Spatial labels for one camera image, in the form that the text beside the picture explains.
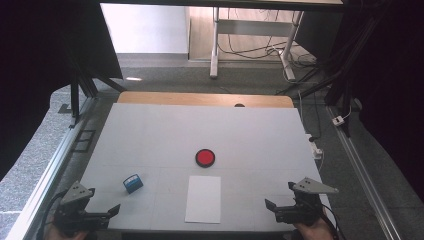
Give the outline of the white desk frame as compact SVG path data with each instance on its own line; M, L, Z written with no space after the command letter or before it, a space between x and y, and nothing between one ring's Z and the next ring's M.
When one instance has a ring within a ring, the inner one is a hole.
M294 11L292 20L289 22L271 21L255 21L255 20L236 20L227 17L220 18L220 8L213 7L213 46L210 60L210 78L218 77L218 37L222 34L226 35L243 35L243 36L269 36L269 37L285 37L286 44L283 50L278 50L277 54L283 66L283 73L288 81L294 81L295 75L289 62L291 47L294 42L298 27L301 22L303 12Z

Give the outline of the white power strip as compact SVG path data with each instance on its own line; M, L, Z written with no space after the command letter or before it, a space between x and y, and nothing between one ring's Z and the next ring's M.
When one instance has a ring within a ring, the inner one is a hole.
M323 158L323 150L316 145L316 143L315 143L316 138L313 137L311 134L307 134L306 138L307 138L307 140L310 144L313 157L316 160L322 159Z

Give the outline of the person's left hand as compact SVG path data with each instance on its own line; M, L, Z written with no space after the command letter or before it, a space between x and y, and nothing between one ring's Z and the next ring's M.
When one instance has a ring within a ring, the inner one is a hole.
M72 236L67 236L56 226L50 225L44 233L43 240L85 240L87 235L87 231L79 231Z

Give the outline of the aluminium rail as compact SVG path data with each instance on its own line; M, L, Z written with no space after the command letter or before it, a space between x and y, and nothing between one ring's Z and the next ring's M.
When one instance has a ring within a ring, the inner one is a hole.
M374 211L375 218L377 219L386 240L402 240L402 236L397 229L397 226L394 223L394 220L389 213L386 204L384 203L376 186L374 185L370 174L363 164L362 159L351 138L347 137L340 127L333 125L333 128L337 132L338 138L340 139L341 144L349 158L349 161L368 199L368 202Z
M16 164L0 181L0 240L31 239L45 205L59 189L56 175L66 164L78 134L89 119L96 100L79 101L80 116L59 112L61 98L53 98L45 119Z

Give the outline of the black floor socket frame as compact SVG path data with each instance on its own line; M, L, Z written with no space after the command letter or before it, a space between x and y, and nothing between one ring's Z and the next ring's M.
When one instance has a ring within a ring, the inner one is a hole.
M74 141L72 151L77 153L87 153L91 144L93 143L95 133L95 130L80 131L76 140Z

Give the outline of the white table cover sheet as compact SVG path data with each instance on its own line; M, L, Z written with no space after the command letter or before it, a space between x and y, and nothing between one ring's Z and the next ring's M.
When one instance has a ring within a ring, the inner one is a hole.
M197 165L210 149L215 163ZM138 174L129 194L123 181ZM221 178L221 222L185 221L190 176ZM87 206L118 204L110 228L162 232L282 232L265 207L294 203L289 182L320 178L295 108L123 104L112 106L81 182L95 189Z

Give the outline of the white paper sheet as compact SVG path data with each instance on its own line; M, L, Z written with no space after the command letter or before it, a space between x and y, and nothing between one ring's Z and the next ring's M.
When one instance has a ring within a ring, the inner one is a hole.
M185 221L219 224L221 222L221 178L190 176Z

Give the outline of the black curtain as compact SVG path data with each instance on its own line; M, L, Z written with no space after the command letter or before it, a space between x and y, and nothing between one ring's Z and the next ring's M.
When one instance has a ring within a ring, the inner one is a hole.
M54 91L76 79L121 76L100 0L0 0L0 180Z
M424 202L424 0L347 0L336 48L374 26L326 96L359 99L359 119Z

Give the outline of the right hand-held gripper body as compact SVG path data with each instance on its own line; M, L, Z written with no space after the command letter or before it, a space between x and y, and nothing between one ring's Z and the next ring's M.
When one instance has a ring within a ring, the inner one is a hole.
M307 226L313 225L322 215L323 207L321 194L337 194L339 190L305 177L298 183L289 182L288 188L294 193L295 210L292 212L299 216L299 223Z

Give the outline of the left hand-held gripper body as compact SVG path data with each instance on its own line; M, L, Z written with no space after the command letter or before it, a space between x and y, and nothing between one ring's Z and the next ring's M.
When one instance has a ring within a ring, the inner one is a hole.
M85 226L88 219L94 219L91 213L85 210L94 194L94 188L87 189L78 181L73 183L62 197L54 213L53 225L63 233L97 231L87 230Z

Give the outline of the black metal stand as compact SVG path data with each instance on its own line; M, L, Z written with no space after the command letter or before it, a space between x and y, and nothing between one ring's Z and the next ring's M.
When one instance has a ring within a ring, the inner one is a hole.
M79 103L79 90L82 90L86 97L94 98L98 94L98 89L94 84L94 80L98 79L112 89L122 93L125 87L113 81L113 76L103 73L100 68L85 64L79 60L72 51L67 52L67 59L71 66L70 79L70 100L71 100L71 128L75 128L81 119L81 110Z
M327 69L330 73L317 85L300 92L295 99L299 100L331 86L324 98L325 104L335 105L340 98L343 98L342 113L349 118L353 66L390 2L391 0L342 0L341 5L312 3L296 5L297 10L341 15L341 21L335 39L336 49L332 55L322 63L312 64L312 70L294 85L304 83L320 70Z

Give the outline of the person's right hand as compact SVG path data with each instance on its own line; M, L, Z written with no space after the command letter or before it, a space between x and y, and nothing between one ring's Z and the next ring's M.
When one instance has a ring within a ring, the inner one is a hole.
M296 223L294 227L300 232L304 240L333 240L331 229L322 218L311 226Z

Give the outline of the blue stamp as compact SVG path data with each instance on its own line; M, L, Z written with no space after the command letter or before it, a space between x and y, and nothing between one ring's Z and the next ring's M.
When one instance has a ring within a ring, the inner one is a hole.
M123 185L129 194L132 194L133 192L135 192L136 190L144 186L138 174L133 174L129 176L127 179L123 181Z

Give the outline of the round red ink pad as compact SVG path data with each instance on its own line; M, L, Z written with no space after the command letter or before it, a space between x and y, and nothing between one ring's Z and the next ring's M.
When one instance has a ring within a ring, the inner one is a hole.
M195 161L202 168L211 167L215 163L215 154L210 149L200 149L195 155Z

